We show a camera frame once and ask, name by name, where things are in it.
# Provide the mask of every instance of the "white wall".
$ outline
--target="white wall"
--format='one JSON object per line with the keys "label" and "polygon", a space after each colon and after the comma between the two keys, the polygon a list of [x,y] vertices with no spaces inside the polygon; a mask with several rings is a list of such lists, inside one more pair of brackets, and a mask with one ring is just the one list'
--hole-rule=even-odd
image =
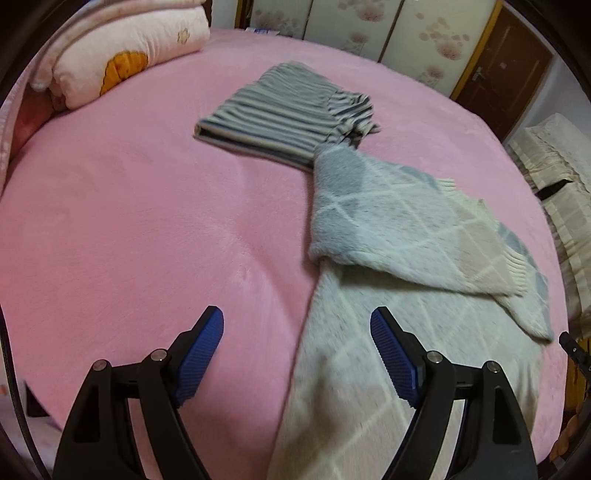
{"label": "white wall", "polygon": [[212,27],[234,28],[238,0],[213,0]]}
{"label": "white wall", "polygon": [[521,129],[537,125],[553,113],[561,113],[581,132],[591,138],[591,102],[567,64],[556,53],[544,37],[513,8],[508,7],[520,20],[529,26],[540,40],[554,54],[554,60],[542,85],[528,109],[507,136],[505,144]]}

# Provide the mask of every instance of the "bed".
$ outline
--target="bed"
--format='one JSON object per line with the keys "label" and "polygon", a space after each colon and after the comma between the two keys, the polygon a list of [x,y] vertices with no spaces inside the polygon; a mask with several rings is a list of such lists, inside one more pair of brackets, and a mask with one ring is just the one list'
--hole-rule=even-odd
{"label": "bed", "polygon": [[[11,164],[0,201],[2,308],[19,373],[58,424],[92,362],[135,362],[215,304],[225,336],[181,415],[212,478],[265,477],[318,276],[306,255],[311,177],[191,133],[196,119],[289,60],[370,94],[382,132],[363,152],[453,178],[484,199],[548,278],[555,334],[567,329],[543,211],[483,121],[372,61],[213,30],[202,51],[54,118]],[[560,431],[565,375],[553,342],[532,431],[538,460]]]}

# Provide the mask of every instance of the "pink bedsheet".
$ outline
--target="pink bedsheet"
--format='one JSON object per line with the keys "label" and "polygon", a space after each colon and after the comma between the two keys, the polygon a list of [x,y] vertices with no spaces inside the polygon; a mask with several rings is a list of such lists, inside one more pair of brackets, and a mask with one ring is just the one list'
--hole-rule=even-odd
{"label": "pink bedsheet", "polygon": [[[0,201],[0,300],[16,362],[58,422],[94,360],[139,361],[215,304],[225,334],[183,419],[214,479],[264,478],[317,278],[306,255],[311,177],[191,135],[199,117],[287,60],[371,95],[382,132],[361,150],[484,198],[550,279],[553,327],[566,329],[543,213],[480,119],[368,60],[214,31],[202,52],[49,122],[21,151]],[[565,375],[554,343],[533,433],[538,459],[559,433]]]}

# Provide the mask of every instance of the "wardrobe door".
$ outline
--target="wardrobe door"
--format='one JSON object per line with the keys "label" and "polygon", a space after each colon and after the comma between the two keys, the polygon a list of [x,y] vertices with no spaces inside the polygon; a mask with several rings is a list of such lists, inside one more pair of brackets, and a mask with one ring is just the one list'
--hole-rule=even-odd
{"label": "wardrobe door", "polygon": [[278,30],[286,37],[303,38],[312,0],[255,0],[251,27]]}
{"label": "wardrobe door", "polygon": [[314,0],[305,40],[379,60],[401,0]]}
{"label": "wardrobe door", "polygon": [[406,0],[382,63],[450,96],[495,0]]}

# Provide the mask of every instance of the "black cable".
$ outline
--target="black cable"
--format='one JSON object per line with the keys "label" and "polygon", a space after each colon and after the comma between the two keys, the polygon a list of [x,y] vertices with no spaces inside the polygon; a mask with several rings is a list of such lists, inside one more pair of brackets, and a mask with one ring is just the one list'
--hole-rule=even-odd
{"label": "black cable", "polygon": [[4,355],[4,365],[6,367],[6,376],[8,379],[8,389],[10,390],[10,396],[12,398],[12,405],[14,406],[14,413],[17,415],[18,426],[21,428],[21,433],[25,439],[25,444],[31,454],[31,458],[39,470],[39,474],[43,480],[51,480],[51,476],[41,460],[41,456],[37,451],[33,437],[31,436],[31,430],[25,417],[25,411],[22,409],[21,396],[18,393],[17,375],[14,371],[14,362],[12,360],[12,351],[10,350],[10,340],[8,338],[8,328],[6,326],[6,320],[4,319],[4,312],[0,305],[0,347]]}

